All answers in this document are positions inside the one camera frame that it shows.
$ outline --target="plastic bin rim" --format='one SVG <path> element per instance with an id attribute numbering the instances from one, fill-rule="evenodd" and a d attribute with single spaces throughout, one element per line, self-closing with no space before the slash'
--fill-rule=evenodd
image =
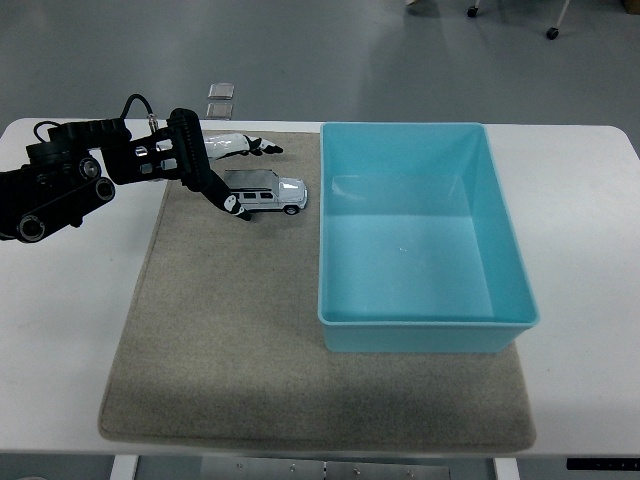
<path id="1" fill-rule="evenodd" d="M 525 322 L 465 322 L 465 321 L 362 321 L 362 322 L 333 322 L 327 320 L 321 313 L 318 313 L 318 320 L 328 327 L 452 327 L 452 328 L 475 328 L 475 327 L 491 327 L 491 328 L 518 328 L 528 329 L 538 324 L 540 317 L 536 315 L 532 320 Z"/>
<path id="2" fill-rule="evenodd" d="M 439 126 L 477 126 L 486 132 L 486 127 L 480 122 L 324 122 L 320 125 L 320 133 L 324 128 L 331 125 L 439 125 Z"/>

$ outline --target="gray floor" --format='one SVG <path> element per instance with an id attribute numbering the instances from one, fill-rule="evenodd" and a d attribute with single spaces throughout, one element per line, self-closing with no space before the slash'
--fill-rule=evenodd
<path id="1" fill-rule="evenodd" d="M 640 151 L 640 16 L 573 0 L 549 41 L 561 0 L 483 0 L 475 19 L 470 3 L 3 0 L 0 131 L 115 117 L 133 92 L 204 116 L 209 85 L 231 82 L 235 120 L 614 125 Z M 527 462 L 525 479 L 605 478 Z"/>

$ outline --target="chair leg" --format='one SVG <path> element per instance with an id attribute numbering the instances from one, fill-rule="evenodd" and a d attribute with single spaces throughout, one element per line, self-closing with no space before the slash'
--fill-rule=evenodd
<path id="1" fill-rule="evenodd" d="M 476 3 L 469 7 L 467 17 L 474 18 L 478 14 L 478 7 L 480 7 L 480 0 L 476 0 Z"/>
<path id="2" fill-rule="evenodd" d="M 560 16 L 558 17 L 558 21 L 556 24 L 547 30 L 547 38 L 549 40 L 555 40 L 558 34 L 560 33 L 560 24 L 562 23 L 562 19 L 564 18 L 564 14 L 567 13 L 567 8 L 569 7 L 569 3 L 571 0 L 565 0 L 564 5 L 562 6 L 562 11 L 560 12 Z"/>

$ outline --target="white table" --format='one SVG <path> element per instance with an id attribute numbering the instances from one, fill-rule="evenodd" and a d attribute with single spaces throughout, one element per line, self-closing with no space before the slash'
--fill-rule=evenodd
<path id="1" fill-rule="evenodd" d="M 24 147 L 35 143 L 37 121 L 8 127 L 0 170 L 27 162 Z M 134 138 L 148 134 L 144 120 L 128 125 Z M 640 161 L 612 127 L 487 130 L 540 312 L 540 323 L 517 340 L 538 431 L 534 446 L 519 456 L 637 456 Z M 33 245 L 0 243 L 0 452 L 212 453 L 113 443 L 97 429 L 163 191 L 164 182 L 118 186 L 116 198 L 85 217 L 80 229 Z"/>

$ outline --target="blue plastic bin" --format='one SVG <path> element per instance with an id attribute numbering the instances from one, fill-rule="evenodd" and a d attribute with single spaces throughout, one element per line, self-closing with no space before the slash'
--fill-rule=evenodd
<path id="1" fill-rule="evenodd" d="M 338 352 L 498 352 L 537 322 L 480 124 L 327 123 L 318 317 Z"/>

